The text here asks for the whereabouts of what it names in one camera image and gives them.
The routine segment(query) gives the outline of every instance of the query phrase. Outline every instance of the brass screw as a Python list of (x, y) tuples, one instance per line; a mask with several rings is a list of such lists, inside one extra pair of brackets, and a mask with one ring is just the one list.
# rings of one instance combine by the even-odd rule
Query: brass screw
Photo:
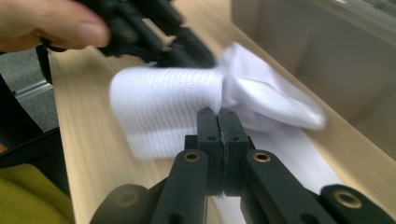
[(349, 191), (346, 190), (337, 190), (333, 194), (335, 200), (342, 204), (343, 206), (349, 207), (349, 208), (361, 208), (363, 206), (363, 203), (361, 202), (361, 199), (358, 198), (356, 195), (350, 193)]
[(271, 156), (266, 153), (263, 153), (263, 152), (254, 153), (253, 158), (254, 158), (254, 160), (259, 161), (259, 162), (268, 162), (271, 160)]
[(201, 156), (198, 153), (196, 153), (196, 152), (189, 152), (189, 153), (186, 153), (184, 155), (184, 160), (185, 161), (193, 162), (193, 161), (198, 161), (200, 159), (201, 159)]

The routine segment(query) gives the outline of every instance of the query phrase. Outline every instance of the wooden table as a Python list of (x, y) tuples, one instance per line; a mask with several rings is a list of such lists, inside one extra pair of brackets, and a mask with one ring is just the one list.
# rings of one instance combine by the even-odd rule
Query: wooden table
[[(233, 26), (230, 0), (176, 0), (175, 6), (217, 56), (239, 42), (316, 97)], [(136, 160), (110, 109), (111, 78), (124, 67), (141, 64), (139, 59), (105, 58), (94, 48), (51, 53), (49, 59), (76, 222), (89, 223), (111, 190), (126, 183), (150, 188), (167, 177), (172, 160)], [(324, 106), (328, 127), (306, 133), (346, 185), (396, 217), (396, 161)], [(221, 223), (211, 202), (208, 213), (208, 223)]]

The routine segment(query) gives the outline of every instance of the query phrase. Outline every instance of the finger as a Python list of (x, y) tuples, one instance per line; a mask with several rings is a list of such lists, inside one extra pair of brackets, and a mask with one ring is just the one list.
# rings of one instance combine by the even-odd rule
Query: finger
[(35, 1), (35, 9), (26, 16), (56, 42), (71, 46), (107, 45), (110, 34), (106, 23), (87, 7), (70, 0)]
[(51, 43), (50, 45), (57, 49), (85, 49), (87, 47), (87, 45), (71, 45), (69, 43)]
[(39, 36), (34, 34), (23, 35), (17, 38), (0, 41), (0, 51), (15, 52), (30, 49), (40, 44), (41, 40)]
[(0, 0), (0, 5), (0, 41), (28, 35), (35, 30), (31, 20), (26, 18), (29, 1)]

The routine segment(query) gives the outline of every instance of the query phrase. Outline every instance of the yellow object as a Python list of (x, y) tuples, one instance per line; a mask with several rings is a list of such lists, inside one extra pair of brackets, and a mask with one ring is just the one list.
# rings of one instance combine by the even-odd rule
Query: yellow object
[(0, 153), (7, 151), (7, 148), (0, 143)]
[(71, 200), (33, 165), (0, 169), (0, 223), (74, 223)]

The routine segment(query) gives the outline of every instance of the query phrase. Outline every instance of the white cloth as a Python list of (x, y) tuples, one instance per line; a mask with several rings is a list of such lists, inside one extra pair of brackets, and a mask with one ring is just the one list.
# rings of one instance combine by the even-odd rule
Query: white cloth
[[(325, 126), (320, 105), (238, 44), (213, 69), (124, 69), (112, 80), (110, 102), (137, 158), (175, 157), (184, 136), (196, 134), (196, 112), (223, 106), (237, 113), (257, 148), (274, 152), (306, 188), (318, 193), (341, 182), (298, 128)], [(231, 200), (216, 202), (239, 210)], [(227, 214), (225, 223), (243, 223), (240, 214)]]

